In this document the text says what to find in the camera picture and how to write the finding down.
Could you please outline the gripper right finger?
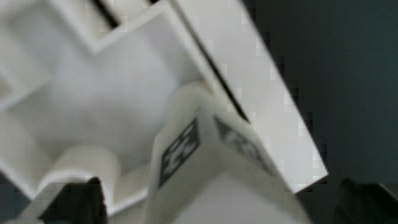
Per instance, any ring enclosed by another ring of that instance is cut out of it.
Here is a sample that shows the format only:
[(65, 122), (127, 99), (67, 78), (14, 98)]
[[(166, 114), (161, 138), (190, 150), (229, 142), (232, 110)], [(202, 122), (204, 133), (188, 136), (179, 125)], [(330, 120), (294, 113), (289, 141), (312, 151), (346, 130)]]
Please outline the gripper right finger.
[(319, 190), (323, 185), (307, 190), (312, 224), (398, 224), (398, 182), (344, 178), (332, 190)]

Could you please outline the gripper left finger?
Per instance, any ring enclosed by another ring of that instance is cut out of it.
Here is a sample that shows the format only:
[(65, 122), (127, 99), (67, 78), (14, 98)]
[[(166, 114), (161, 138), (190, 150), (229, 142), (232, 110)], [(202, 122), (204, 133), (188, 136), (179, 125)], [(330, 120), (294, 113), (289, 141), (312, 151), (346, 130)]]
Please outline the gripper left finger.
[(51, 183), (17, 216), (15, 224), (108, 224), (99, 178)]

